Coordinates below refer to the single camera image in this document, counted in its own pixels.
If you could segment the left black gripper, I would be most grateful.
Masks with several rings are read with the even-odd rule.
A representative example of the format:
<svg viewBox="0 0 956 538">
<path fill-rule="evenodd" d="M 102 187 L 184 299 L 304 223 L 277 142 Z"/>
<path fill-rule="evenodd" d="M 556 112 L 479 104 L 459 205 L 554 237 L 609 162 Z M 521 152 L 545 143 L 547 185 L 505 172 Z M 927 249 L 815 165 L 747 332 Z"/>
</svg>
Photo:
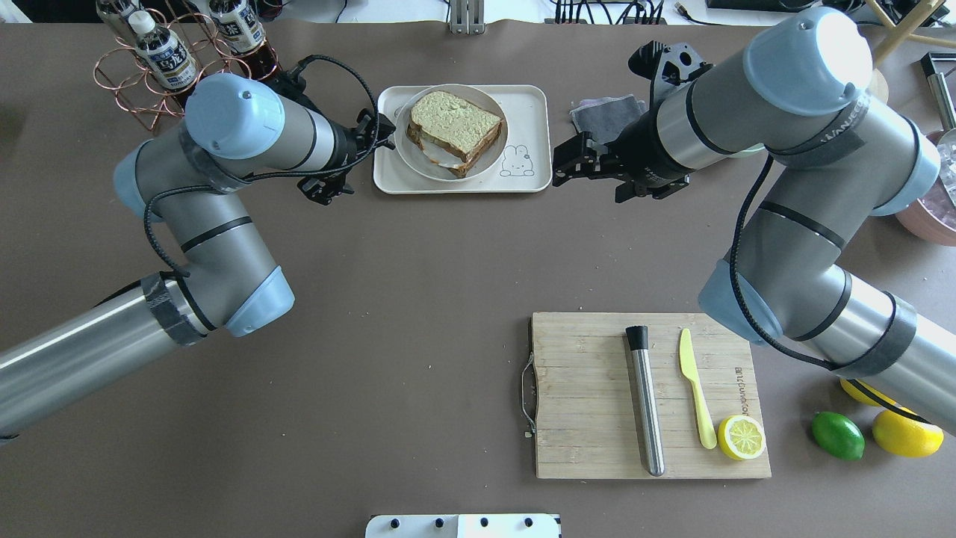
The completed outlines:
<svg viewBox="0 0 956 538">
<path fill-rule="evenodd" d="M 334 149 L 329 159 L 329 174 L 307 175 L 297 182 L 298 191 L 308 200 L 321 205 L 330 205 L 339 195 L 353 195 L 355 190 L 346 181 L 347 171 L 354 166 L 359 154 L 379 147 L 395 150 L 391 137 L 396 126 L 382 113 L 361 110 L 356 118 L 358 125 L 346 129 L 332 123 Z"/>
</svg>

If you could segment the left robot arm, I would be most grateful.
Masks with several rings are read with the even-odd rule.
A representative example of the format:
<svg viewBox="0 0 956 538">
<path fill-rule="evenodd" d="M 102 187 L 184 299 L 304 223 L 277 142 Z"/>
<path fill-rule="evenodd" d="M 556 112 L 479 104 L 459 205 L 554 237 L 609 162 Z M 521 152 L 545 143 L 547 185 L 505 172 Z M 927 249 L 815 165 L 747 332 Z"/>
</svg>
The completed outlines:
<svg viewBox="0 0 956 538">
<path fill-rule="evenodd" d="M 350 192 L 348 170 L 394 132 L 373 108 L 348 129 L 265 83 L 231 72 L 203 78 L 180 125 L 114 173 L 122 203 L 144 229 L 164 222 L 187 262 L 4 351 L 2 442 L 219 327 L 241 337 L 283 316 L 296 298 L 238 191 L 294 177 L 302 194 L 329 204 Z"/>
</svg>

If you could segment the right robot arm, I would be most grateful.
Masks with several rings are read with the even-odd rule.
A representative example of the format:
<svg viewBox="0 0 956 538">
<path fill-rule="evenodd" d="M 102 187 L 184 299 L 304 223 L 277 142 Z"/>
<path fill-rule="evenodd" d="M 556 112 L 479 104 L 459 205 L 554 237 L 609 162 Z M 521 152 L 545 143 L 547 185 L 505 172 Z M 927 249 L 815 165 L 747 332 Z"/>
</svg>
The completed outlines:
<svg viewBox="0 0 956 538">
<path fill-rule="evenodd" d="M 609 143 L 577 134 L 553 151 L 553 184 L 619 181 L 615 200 L 668 197 L 691 173 L 751 147 L 782 171 L 698 297 L 745 340 L 788 337 L 954 432 L 954 335 L 837 265 L 868 217 L 923 197 L 940 171 L 919 127 L 867 88 L 869 47 L 847 15 L 812 7 L 711 66 L 686 46 L 635 52 L 649 112 Z"/>
</svg>

